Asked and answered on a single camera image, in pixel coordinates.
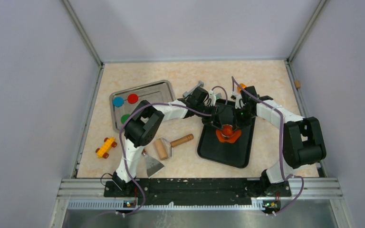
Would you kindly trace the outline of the orange-red dough piece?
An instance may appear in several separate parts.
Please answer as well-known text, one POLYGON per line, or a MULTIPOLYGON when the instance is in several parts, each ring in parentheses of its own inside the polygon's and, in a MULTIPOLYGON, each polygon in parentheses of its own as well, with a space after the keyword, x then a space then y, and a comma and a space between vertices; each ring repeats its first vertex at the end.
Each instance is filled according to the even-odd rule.
POLYGON ((217 129, 215 134, 221 143, 235 143, 241 136, 241 130, 234 130, 232 125, 225 124, 221 130, 217 129))

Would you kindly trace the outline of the black baking tray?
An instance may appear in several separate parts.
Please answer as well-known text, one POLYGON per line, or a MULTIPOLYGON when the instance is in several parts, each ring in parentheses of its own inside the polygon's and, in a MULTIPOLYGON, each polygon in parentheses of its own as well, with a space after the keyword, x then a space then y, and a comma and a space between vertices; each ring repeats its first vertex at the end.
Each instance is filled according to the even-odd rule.
POLYGON ((250 125, 241 129, 240 137, 234 142, 220 142, 216 135, 216 128, 205 125, 197 147, 197 154, 213 162, 222 163, 236 168, 245 168, 249 164, 255 118, 250 125))

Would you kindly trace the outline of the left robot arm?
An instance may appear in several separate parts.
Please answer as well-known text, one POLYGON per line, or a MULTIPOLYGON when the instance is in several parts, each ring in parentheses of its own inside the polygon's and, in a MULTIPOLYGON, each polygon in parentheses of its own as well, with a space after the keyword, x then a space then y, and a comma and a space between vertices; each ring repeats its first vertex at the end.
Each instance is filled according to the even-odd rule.
POLYGON ((167 103, 150 103, 141 101, 127 118, 119 132, 122 159, 113 173, 115 190, 121 196, 133 192, 138 161, 144 147, 155 137, 163 122, 173 119, 186 119, 193 115, 202 117, 206 124, 212 122, 222 112, 216 102, 220 93, 196 87, 186 92, 183 97, 167 103))

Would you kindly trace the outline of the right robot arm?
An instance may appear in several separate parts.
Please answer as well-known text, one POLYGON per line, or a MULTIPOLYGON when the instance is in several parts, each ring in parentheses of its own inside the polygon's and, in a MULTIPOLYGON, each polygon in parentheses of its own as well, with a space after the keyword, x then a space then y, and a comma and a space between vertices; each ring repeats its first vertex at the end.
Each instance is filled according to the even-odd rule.
POLYGON ((279 130, 279 160, 261 173, 249 194, 272 196, 279 185, 309 165, 326 158, 327 152, 319 120, 288 111, 271 97, 260 97, 255 87, 238 86, 236 127, 242 128, 251 118, 259 117, 279 130))

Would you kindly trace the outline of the wooden dough roller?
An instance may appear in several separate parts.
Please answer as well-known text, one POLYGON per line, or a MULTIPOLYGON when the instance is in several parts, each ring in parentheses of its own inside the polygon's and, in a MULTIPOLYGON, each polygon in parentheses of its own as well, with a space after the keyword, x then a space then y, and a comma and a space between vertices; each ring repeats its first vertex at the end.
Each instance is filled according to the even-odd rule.
POLYGON ((166 140, 165 138, 159 138, 154 141, 154 148, 155 151, 157 152, 159 159, 161 161, 165 161, 172 157, 174 147, 187 143, 193 139, 194 139, 193 134, 185 135, 171 142, 166 140))

